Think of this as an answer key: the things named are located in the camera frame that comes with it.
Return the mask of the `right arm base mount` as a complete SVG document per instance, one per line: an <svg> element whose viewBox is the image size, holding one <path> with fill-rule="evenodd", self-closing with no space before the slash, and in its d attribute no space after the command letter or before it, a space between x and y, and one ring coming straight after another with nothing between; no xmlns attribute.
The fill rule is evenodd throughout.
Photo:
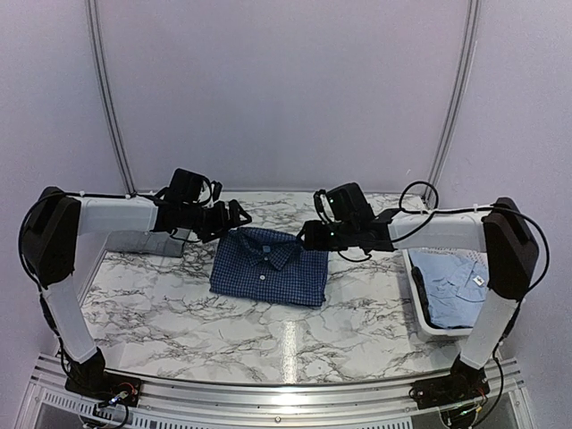
<svg viewBox="0 0 572 429"><path fill-rule="evenodd" d="M470 381L463 375L449 374L414 382L408 395L419 409L427 409L482 399L490 391L487 379L483 376Z"/></svg>

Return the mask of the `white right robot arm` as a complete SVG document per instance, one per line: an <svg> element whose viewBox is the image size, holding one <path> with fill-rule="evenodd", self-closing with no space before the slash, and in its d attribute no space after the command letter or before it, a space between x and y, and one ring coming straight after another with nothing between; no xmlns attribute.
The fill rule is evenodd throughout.
<svg viewBox="0 0 572 429"><path fill-rule="evenodd" d="M548 240L536 221L511 198L489 206L407 210L402 205L375 214L361 188L347 183L314 196L317 219L303 224L297 238L307 250L365 254L421 248L474 251L486 256L489 281L484 304L465 344L441 384L451 400L462 400L484 380L484 367L500 345L529 292L538 258Z"/></svg>

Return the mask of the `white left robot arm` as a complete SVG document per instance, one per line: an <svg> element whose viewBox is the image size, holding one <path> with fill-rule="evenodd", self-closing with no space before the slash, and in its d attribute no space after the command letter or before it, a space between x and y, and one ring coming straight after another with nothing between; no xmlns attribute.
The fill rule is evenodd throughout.
<svg viewBox="0 0 572 429"><path fill-rule="evenodd" d="M116 232L189 231L202 243L251 222L241 204L220 199L222 184L178 168L157 192L112 195L45 188L24 215L18 233L21 266L35 283L46 323L56 337L70 391L106 397L118 382L79 302L76 259L83 237Z"/></svg>

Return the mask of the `blue checked long sleeve shirt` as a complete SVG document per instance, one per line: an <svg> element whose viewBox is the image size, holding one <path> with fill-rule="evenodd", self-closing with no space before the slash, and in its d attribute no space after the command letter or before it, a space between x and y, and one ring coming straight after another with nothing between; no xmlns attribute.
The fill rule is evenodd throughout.
<svg viewBox="0 0 572 429"><path fill-rule="evenodd" d="M304 249L292 234L238 228L218 242L210 291L270 304L320 307L328 263L327 252Z"/></svg>

